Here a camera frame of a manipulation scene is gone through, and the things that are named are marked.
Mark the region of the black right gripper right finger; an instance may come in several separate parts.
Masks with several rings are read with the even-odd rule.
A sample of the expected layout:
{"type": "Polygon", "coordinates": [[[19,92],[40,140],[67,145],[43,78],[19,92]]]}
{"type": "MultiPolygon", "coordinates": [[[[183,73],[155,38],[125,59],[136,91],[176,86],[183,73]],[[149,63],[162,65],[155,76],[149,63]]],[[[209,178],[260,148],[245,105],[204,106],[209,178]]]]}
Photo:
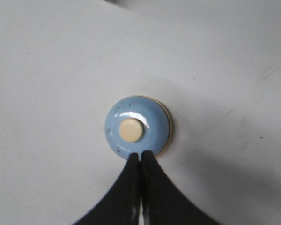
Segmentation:
{"type": "Polygon", "coordinates": [[[173,184],[150,150],[141,154],[141,199],[146,225],[218,225],[173,184]]]}

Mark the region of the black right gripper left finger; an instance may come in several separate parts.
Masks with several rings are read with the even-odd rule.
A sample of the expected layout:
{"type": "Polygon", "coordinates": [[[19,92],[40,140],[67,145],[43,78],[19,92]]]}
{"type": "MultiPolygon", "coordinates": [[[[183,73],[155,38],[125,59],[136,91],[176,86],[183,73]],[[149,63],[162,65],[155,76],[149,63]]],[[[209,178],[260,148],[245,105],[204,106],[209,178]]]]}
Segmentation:
{"type": "Polygon", "coordinates": [[[140,162],[136,153],[128,160],[110,190],[76,225],[137,225],[140,216],[140,162]]]}

